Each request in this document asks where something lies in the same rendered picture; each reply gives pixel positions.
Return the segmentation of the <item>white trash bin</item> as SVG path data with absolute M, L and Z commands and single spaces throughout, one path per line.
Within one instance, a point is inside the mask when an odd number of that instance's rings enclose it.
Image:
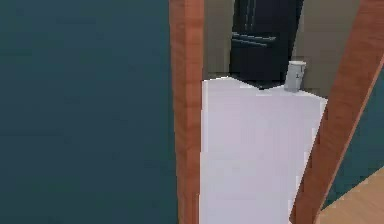
M 285 78 L 284 89 L 288 92 L 298 92 L 305 73 L 304 61 L 290 61 Z

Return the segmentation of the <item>black fridge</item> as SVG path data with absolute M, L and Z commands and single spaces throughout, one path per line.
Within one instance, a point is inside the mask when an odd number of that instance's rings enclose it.
M 267 47 L 231 42 L 229 74 L 259 89 L 285 82 L 304 0 L 235 0 L 232 32 L 276 37 Z

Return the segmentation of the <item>brown wooden door frame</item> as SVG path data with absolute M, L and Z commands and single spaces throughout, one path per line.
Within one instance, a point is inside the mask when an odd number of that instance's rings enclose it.
M 178 224 L 199 224 L 203 0 L 168 0 Z M 315 224 L 384 65 L 384 0 L 362 0 L 284 224 Z

